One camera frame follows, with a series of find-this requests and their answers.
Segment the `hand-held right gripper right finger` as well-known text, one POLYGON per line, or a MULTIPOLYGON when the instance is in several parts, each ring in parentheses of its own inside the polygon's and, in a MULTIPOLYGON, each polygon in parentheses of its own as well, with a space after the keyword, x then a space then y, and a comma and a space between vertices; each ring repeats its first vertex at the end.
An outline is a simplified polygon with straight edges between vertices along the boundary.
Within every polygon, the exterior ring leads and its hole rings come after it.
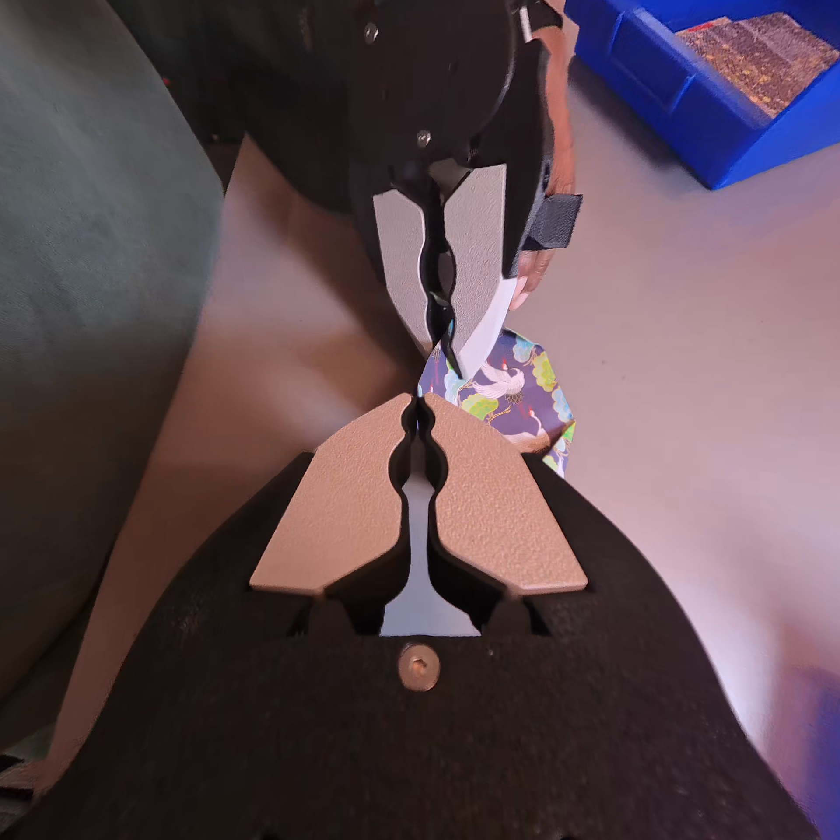
POLYGON ((421 397, 429 580, 484 628, 502 602, 582 592, 587 576, 516 445, 438 395, 421 397))

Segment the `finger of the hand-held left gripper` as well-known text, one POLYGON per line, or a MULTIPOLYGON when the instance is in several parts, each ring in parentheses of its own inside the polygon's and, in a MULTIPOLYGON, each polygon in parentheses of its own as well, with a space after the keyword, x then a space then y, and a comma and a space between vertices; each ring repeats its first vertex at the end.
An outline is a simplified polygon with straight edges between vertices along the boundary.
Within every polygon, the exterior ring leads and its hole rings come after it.
POLYGON ((472 379, 493 350, 510 305, 502 264, 507 167, 469 173, 444 205, 444 225, 455 261, 450 293, 454 325, 448 347, 462 379, 472 379))
POLYGON ((437 182, 399 182, 373 199, 385 288, 425 361, 453 318, 443 199, 437 182))

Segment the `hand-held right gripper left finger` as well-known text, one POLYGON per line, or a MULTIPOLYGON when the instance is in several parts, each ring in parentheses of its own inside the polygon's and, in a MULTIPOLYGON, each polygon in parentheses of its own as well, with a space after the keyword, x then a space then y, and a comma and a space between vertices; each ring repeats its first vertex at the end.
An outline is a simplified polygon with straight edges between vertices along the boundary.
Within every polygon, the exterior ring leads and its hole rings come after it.
POLYGON ((340 602, 381 628, 411 566, 408 505, 414 395, 359 416, 316 448, 249 580, 258 592, 340 602))

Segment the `purple crane patterned paper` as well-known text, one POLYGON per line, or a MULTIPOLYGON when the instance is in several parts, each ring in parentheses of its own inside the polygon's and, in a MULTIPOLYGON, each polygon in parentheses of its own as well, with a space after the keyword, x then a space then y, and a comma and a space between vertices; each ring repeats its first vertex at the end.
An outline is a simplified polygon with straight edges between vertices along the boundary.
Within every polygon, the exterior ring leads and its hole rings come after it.
POLYGON ((539 343, 503 328, 471 379, 459 377, 436 347, 416 387, 433 394, 501 434, 518 451, 534 454, 564 477, 575 420, 550 358, 539 343))

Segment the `person's left hand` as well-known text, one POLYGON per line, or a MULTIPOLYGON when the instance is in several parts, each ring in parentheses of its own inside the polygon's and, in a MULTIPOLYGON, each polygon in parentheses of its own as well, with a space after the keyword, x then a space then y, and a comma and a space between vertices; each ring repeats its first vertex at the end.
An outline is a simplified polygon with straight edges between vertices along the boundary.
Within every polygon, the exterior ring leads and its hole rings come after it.
MULTIPOLYGON (((570 50, 565 30, 556 26, 535 31, 549 52, 549 65, 545 78, 545 92, 549 115, 553 124, 553 164, 547 195, 576 194, 574 136, 569 110, 570 50)), ((522 251, 519 260, 518 282, 508 310, 520 308, 544 279, 550 262, 558 249, 522 251)))

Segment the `stack of patterned papers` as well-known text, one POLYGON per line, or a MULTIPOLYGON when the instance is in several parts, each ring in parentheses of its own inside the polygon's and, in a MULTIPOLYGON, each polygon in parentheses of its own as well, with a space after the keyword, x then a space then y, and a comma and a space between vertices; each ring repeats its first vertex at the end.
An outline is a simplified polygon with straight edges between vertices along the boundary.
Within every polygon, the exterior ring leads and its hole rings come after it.
POLYGON ((838 61, 838 50, 776 12, 718 17, 676 36, 770 118, 778 117, 838 61))

